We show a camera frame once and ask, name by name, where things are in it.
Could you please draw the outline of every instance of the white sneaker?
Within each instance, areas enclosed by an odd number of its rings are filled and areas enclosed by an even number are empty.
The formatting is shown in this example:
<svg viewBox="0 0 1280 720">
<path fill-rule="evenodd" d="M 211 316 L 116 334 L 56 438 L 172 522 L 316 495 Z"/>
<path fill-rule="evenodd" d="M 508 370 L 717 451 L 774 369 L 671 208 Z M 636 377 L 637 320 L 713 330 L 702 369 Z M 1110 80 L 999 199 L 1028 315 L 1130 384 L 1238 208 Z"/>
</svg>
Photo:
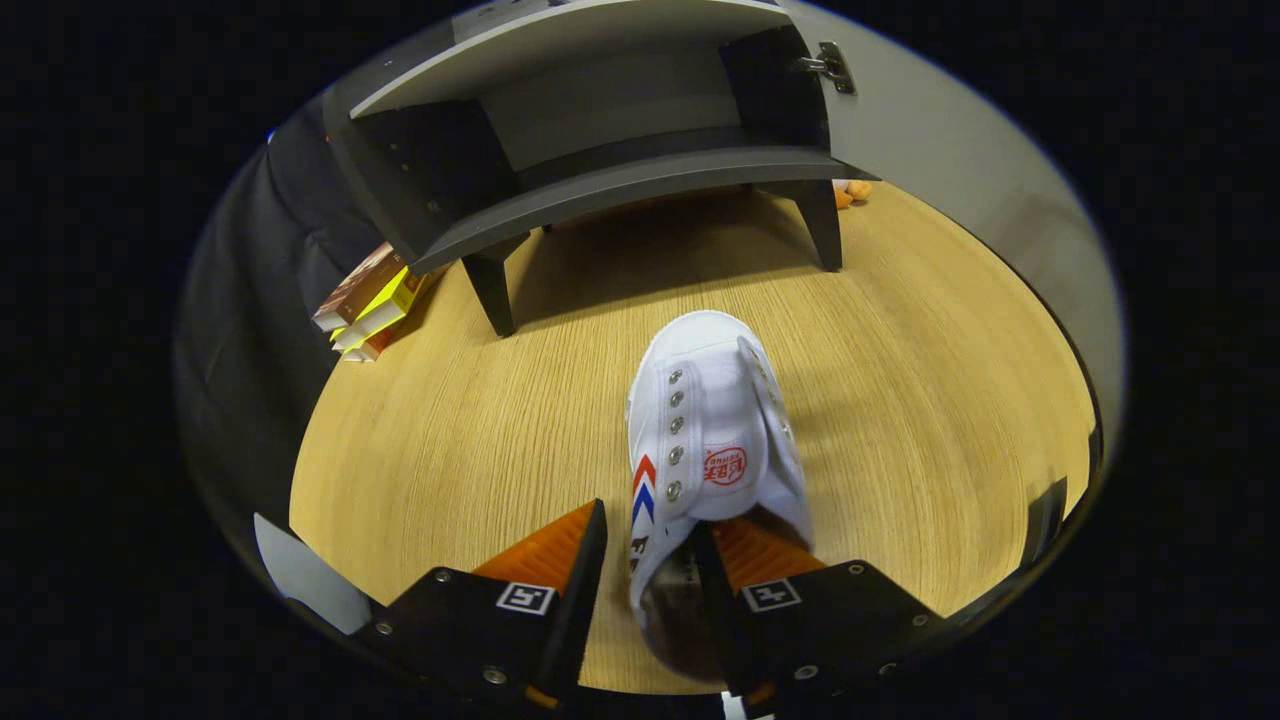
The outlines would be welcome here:
<svg viewBox="0 0 1280 720">
<path fill-rule="evenodd" d="M 631 383 L 626 421 L 635 469 L 628 597 L 658 653 L 663 633 L 650 625 L 671 623 L 649 618 L 646 607 L 655 603 L 641 597 L 699 520 L 763 506 L 809 547 L 813 527 L 777 378 L 760 340 L 737 318 L 700 310 L 659 331 Z M 685 557 L 671 560 L 689 565 Z M 684 575 L 696 584 L 689 570 Z"/>
</svg>

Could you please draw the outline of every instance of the shoe logo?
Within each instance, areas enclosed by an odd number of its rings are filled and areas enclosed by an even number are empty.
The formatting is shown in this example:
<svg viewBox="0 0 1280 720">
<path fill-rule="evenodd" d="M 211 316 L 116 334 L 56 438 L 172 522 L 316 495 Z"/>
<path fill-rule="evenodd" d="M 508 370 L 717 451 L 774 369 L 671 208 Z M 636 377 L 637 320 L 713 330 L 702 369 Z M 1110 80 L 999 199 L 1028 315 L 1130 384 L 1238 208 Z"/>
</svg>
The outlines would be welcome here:
<svg viewBox="0 0 1280 720">
<path fill-rule="evenodd" d="M 552 603 L 556 588 L 543 585 L 526 585 L 524 583 L 511 583 L 498 598 L 498 607 L 527 612 L 530 615 L 547 615 L 547 609 Z"/>
<path fill-rule="evenodd" d="M 649 482 L 645 483 L 644 478 L 649 475 Z M 645 455 L 640 459 L 640 465 L 636 468 L 636 477 L 631 480 L 631 495 L 634 500 L 631 501 L 631 524 L 636 524 L 636 518 L 640 515 L 640 507 L 649 511 L 649 521 L 653 523 L 653 487 L 658 480 L 658 471 L 653 468 L 653 460 Z"/>
<path fill-rule="evenodd" d="M 703 480 L 728 487 L 746 474 L 746 452 L 741 447 L 726 447 L 707 456 L 703 462 Z"/>
</svg>

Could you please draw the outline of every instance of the cabinet leg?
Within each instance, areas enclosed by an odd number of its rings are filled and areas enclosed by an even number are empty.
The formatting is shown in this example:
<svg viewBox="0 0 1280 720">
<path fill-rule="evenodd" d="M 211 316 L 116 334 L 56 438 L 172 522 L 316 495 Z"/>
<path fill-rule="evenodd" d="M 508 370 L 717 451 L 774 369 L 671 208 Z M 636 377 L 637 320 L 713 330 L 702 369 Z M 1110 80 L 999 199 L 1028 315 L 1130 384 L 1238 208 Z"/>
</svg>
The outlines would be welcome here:
<svg viewBox="0 0 1280 720">
<path fill-rule="evenodd" d="M 511 296 L 507 292 L 507 258 L 527 237 L 526 232 L 462 259 L 462 266 L 471 278 L 471 287 L 480 299 L 480 306 L 484 307 L 493 332 L 502 337 L 516 332 L 516 323 L 511 315 Z"/>
<path fill-rule="evenodd" d="M 818 260 L 824 270 L 835 272 L 844 265 L 840 247 L 840 215 L 831 181 L 787 181 L 762 183 L 760 190 L 781 195 L 800 208 L 800 217 L 809 228 L 809 237 L 818 249 Z"/>
</svg>

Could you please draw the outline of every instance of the yellow book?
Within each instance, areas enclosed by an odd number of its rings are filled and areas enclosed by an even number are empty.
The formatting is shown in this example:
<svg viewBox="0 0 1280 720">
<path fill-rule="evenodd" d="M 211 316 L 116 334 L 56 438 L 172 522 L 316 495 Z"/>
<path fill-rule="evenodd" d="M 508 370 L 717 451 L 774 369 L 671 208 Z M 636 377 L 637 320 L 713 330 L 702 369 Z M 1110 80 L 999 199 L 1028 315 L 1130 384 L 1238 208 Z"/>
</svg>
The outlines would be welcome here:
<svg viewBox="0 0 1280 720">
<path fill-rule="evenodd" d="M 408 268 L 387 283 L 381 291 L 369 301 L 369 305 L 356 316 L 351 327 L 338 332 L 333 337 L 333 348 L 347 351 L 360 347 L 370 336 L 385 329 L 392 323 L 401 320 L 413 306 L 413 301 L 429 287 L 447 268 L 436 268 L 424 275 L 415 275 Z"/>
</svg>

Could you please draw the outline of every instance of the stuffed toy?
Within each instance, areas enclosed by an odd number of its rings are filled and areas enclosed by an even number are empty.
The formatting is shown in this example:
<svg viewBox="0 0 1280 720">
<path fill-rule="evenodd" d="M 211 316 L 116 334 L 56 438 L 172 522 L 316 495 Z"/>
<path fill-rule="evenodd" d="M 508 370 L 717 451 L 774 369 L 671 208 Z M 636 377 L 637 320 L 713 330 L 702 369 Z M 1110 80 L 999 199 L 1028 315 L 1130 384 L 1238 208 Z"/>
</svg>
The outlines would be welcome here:
<svg viewBox="0 0 1280 720">
<path fill-rule="evenodd" d="M 872 195 L 872 183 L 867 181 L 831 181 L 836 191 L 836 209 L 844 210 L 855 201 L 865 202 Z"/>
</svg>

